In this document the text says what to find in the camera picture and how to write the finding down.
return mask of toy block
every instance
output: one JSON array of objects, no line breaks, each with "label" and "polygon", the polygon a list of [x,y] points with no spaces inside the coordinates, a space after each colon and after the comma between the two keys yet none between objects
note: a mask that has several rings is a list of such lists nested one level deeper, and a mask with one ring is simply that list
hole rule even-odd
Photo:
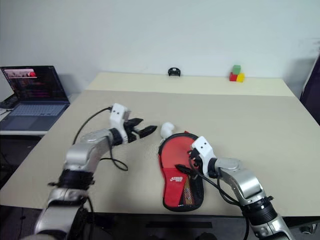
[{"label": "toy block", "polygon": [[236,81],[243,83],[245,80],[245,74],[244,73],[240,73],[237,77],[236,77]]},{"label": "toy block", "polygon": [[238,75],[241,71],[241,66],[240,65],[233,65],[233,68],[232,68],[232,73],[234,75]]},{"label": "toy block", "polygon": [[237,81],[237,77],[238,77],[238,75],[235,75],[232,72],[230,72],[229,80],[231,82],[236,82]]}]

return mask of desk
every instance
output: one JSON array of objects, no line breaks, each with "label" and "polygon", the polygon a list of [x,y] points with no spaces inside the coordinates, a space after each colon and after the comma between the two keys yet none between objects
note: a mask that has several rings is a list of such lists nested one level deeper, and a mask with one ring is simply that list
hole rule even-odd
[{"label": "desk", "polygon": [[[79,94],[74,93],[68,96],[68,99],[70,101],[70,103],[72,103]],[[0,121],[2,121],[2,119],[4,119],[10,112],[4,113],[2,115],[0,115]],[[15,135],[15,136],[44,136],[45,134],[47,134],[48,131],[1,131],[0,130],[0,135]]]},{"label": "desk", "polygon": [[[42,208],[51,191],[47,183],[60,176],[79,127],[113,103],[129,107],[131,118],[143,118],[142,128],[170,121],[176,125],[176,133],[187,130],[205,136],[218,157],[242,160],[257,175],[266,194],[275,197],[272,203],[283,216],[320,215],[320,192],[315,185],[320,182],[320,127],[281,79],[258,78],[237,83],[215,77],[101,73],[2,188],[0,203]],[[104,112],[81,134],[106,127],[109,114]],[[173,213],[162,204],[164,180],[157,156],[160,141],[158,129],[139,141],[115,147],[114,157],[128,165],[128,172],[116,169],[110,161],[99,164],[95,184],[89,189],[95,211]],[[222,187],[232,193],[225,184]],[[206,182],[204,192],[202,206],[187,214],[241,215],[238,207],[225,203]]]}]

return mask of cable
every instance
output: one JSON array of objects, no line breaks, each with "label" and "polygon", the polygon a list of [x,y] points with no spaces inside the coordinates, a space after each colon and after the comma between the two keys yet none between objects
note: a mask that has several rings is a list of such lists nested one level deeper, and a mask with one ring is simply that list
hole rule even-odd
[{"label": "cable", "polygon": [[226,193],[224,190],[222,190],[217,184],[215,184],[213,181],[211,181],[209,178],[207,178],[206,176],[204,176],[203,174],[201,174],[192,164],[191,162],[191,158],[189,157],[189,165],[192,168],[193,171],[196,172],[196,174],[198,174],[203,180],[207,181],[209,184],[211,184],[212,186],[214,186],[216,189],[219,190],[219,192],[223,195],[225,195],[227,198],[229,198],[231,201],[233,201],[237,206],[240,206],[239,202],[237,200],[235,200],[234,198],[232,198],[228,193]]},{"label": "cable", "polygon": [[118,159],[115,159],[113,154],[112,154],[112,145],[111,145],[111,141],[110,141],[110,138],[107,136],[106,137],[106,140],[108,141],[108,145],[109,145],[109,150],[110,150],[110,157],[104,157],[104,158],[101,158],[101,160],[112,160],[113,164],[120,170],[122,171],[128,171],[129,168],[128,168],[128,165],[126,165],[124,162],[118,160]]},{"label": "cable", "polygon": [[10,112],[12,110],[5,110],[3,113],[0,113],[0,116],[3,115],[3,114],[6,114],[7,112]]},{"label": "cable", "polygon": [[20,217],[20,220],[21,220],[21,222],[20,222],[20,232],[19,232],[19,235],[18,235],[18,240],[20,239],[20,237],[21,237],[21,233],[22,233],[22,228],[23,228],[23,222],[24,222],[24,219],[25,219],[26,217],[24,216],[24,208],[22,207],[21,208],[21,217]]},{"label": "cable", "polygon": [[89,202],[90,205],[90,211],[91,211],[91,215],[92,215],[92,222],[90,224],[90,230],[89,230],[89,237],[88,239],[91,240],[93,239],[93,235],[94,235],[94,227],[95,227],[95,211],[94,211],[94,205],[92,204],[91,198],[88,196],[87,200]]},{"label": "cable", "polygon": [[249,236],[249,219],[246,217],[245,218],[245,234],[244,234],[244,237],[243,237],[243,240],[247,240],[248,239],[248,236]]},{"label": "cable", "polygon": [[86,125],[91,119],[93,119],[95,116],[97,116],[98,114],[100,114],[100,113],[102,113],[102,112],[104,112],[104,111],[106,111],[106,110],[111,111],[111,109],[112,109],[111,106],[109,106],[109,107],[107,107],[107,108],[103,108],[103,109],[101,109],[100,111],[97,111],[97,112],[96,112],[95,114],[93,114],[91,117],[89,117],[89,118],[81,125],[81,127],[79,128],[78,132],[76,133],[76,135],[75,135],[75,137],[74,137],[74,139],[73,139],[72,145],[74,145],[74,144],[76,143],[77,138],[78,138],[81,130],[85,127],[85,125]]},{"label": "cable", "polygon": [[[219,189],[221,189],[219,177],[217,178],[216,183],[217,183],[217,186],[219,187]],[[220,193],[221,197],[223,198],[223,200],[225,200],[228,204],[239,206],[238,203],[234,202],[232,199],[228,199],[224,194],[222,194],[221,191],[219,191],[219,193]]]}]

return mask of printed logo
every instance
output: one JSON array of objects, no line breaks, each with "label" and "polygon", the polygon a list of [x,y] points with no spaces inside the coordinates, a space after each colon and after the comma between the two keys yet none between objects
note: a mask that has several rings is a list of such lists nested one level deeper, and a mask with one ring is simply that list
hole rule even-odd
[{"label": "printed logo", "polygon": [[172,182],[172,181],[182,182],[182,179],[183,179],[182,176],[173,176],[173,177],[170,179],[170,182]]}]

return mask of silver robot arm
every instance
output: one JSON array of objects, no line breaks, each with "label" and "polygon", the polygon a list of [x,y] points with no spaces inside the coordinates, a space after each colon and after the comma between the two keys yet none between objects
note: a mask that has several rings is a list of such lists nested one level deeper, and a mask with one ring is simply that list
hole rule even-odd
[{"label": "silver robot arm", "polygon": [[259,239],[295,240],[283,218],[271,204],[259,180],[242,162],[234,158],[217,158],[213,148],[203,137],[191,146],[192,158],[202,161],[203,175],[220,178],[231,186],[251,229]]},{"label": "silver robot arm", "polygon": [[93,175],[101,157],[112,148],[133,142],[153,133],[157,126],[138,130],[136,126],[143,120],[128,120],[130,111],[115,103],[110,115],[110,129],[101,129],[84,135],[68,150],[59,181],[49,194],[47,205],[40,214],[34,229],[37,236],[27,239],[74,239],[82,232],[88,211],[84,208],[89,194],[88,188],[94,184]]}]

